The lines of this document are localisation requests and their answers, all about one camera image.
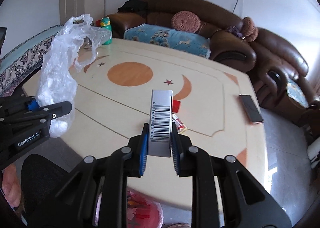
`person's hand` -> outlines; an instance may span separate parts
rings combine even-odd
[[[4,169],[2,179],[2,190],[4,197],[11,207],[17,207],[21,199],[21,187],[19,184],[17,169],[14,164]]]

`tile floor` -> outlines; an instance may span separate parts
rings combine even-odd
[[[313,203],[317,193],[312,185],[315,173],[311,170],[307,157],[304,131],[268,110],[262,108],[261,113],[265,119],[269,180],[272,181],[270,192],[294,225]],[[80,156],[59,138],[48,140],[27,155],[31,153],[43,155],[67,171],[81,161]],[[19,174],[27,155],[16,161]],[[191,222],[190,211],[167,205],[162,207],[164,228],[176,223]]]

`black pants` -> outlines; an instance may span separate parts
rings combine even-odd
[[[67,173],[38,154],[32,154],[25,159],[21,170],[21,189],[24,196],[26,219]]]

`purple object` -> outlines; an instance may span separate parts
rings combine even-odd
[[[230,26],[226,29],[226,31],[233,34],[237,38],[244,39],[244,36],[236,26]]]

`star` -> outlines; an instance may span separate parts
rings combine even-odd
[[[164,83],[167,83],[168,85],[173,84],[172,80],[168,80],[168,79],[166,79],[166,81]]]

